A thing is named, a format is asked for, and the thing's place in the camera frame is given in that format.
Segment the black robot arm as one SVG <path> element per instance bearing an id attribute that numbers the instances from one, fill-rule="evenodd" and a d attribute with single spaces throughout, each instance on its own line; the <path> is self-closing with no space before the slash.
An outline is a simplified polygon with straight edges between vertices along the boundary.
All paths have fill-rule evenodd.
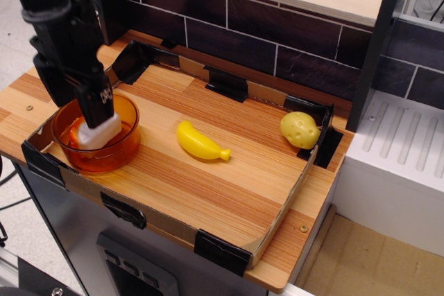
<path id="1" fill-rule="evenodd" d="M 103 36 L 93 0 L 19 0 L 33 26 L 33 63 L 53 102 L 77 100 L 90 128 L 114 114 L 113 93 L 97 52 Z"/>

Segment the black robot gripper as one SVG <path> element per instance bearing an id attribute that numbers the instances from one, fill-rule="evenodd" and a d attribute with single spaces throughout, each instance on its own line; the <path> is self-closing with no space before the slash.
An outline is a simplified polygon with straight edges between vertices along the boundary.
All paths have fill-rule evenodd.
<path id="1" fill-rule="evenodd" d="M 114 115 L 112 86 L 97 58 L 103 36 L 94 0 L 60 0 L 47 7 L 39 0 L 23 8 L 36 36 L 35 68 L 53 102 L 62 107 L 77 98 L 89 128 Z"/>

